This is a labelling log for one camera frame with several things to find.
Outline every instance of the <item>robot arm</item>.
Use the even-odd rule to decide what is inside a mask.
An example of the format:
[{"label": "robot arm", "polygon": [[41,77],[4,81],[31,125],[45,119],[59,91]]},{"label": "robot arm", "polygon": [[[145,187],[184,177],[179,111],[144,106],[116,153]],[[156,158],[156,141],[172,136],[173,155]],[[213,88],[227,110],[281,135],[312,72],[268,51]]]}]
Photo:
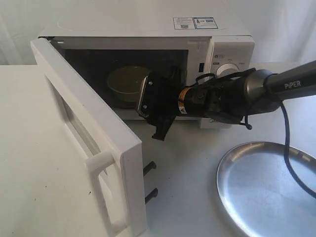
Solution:
[{"label": "robot arm", "polygon": [[156,127],[153,138],[164,140],[176,116],[212,118],[219,122],[240,124],[245,115],[275,111],[280,100],[316,94],[316,61],[273,74],[250,69],[222,78],[181,87],[177,80],[150,73],[141,86],[137,112]]}]

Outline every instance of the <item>yellow bowl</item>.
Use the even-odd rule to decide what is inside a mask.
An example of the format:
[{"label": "yellow bowl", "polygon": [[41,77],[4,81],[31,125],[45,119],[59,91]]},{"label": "yellow bowl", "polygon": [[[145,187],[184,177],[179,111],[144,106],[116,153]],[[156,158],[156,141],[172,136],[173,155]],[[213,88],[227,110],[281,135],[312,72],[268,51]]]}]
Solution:
[{"label": "yellow bowl", "polygon": [[137,102],[141,83],[150,72],[148,68],[138,66],[118,68],[110,73],[107,84],[120,100]]}]

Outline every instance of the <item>table surface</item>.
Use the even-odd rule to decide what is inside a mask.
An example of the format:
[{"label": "table surface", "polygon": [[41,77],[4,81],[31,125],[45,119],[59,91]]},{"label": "table surface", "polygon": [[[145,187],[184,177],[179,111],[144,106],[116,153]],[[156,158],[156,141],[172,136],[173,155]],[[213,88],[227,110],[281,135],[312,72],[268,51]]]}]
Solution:
[{"label": "table surface", "polygon": [[[255,64],[282,72],[296,64]],[[83,151],[56,112],[47,80],[37,66],[0,66],[0,236],[105,236],[104,226],[82,163]],[[291,145],[316,156],[316,98],[285,102]],[[146,205],[144,237],[236,236],[221,209],[216,169],[232,147],[249,141],[284,143],[280,110],[249,118],[253,129],[204,129],[197,121],[176,121],[164,142],[151,139],[155,128],[127,121],[143,141],[145,193],[159,195]]]}]

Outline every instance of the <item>white backdrop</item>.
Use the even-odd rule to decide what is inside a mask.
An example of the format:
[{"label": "white backdrop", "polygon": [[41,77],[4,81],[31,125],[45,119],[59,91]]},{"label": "white backdrop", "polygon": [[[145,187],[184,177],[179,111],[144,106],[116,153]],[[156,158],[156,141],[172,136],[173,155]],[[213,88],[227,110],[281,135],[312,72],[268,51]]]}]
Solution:
[{"label": "white backdrop", "polygon": [[[70,1],[0,0],[0,65],[34,64],[30,40]],[[253,62],[316,60],[316,0],[223,1],[256,42]]]}]

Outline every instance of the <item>silver plate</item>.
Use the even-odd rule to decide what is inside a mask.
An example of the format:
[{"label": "silver plate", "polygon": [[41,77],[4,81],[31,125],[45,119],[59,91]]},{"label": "silver plate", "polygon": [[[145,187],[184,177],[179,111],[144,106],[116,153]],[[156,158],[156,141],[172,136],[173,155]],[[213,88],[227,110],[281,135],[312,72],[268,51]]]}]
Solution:
[{"label": "silver plate", "polygon": [[[233,148],[217,169],[217,189],[230,218],[247,236],[316,236],[316,199],[293,180],[284,145],[252,142]],[[291,164],[316,190],[316,160],[295,148]]]}]

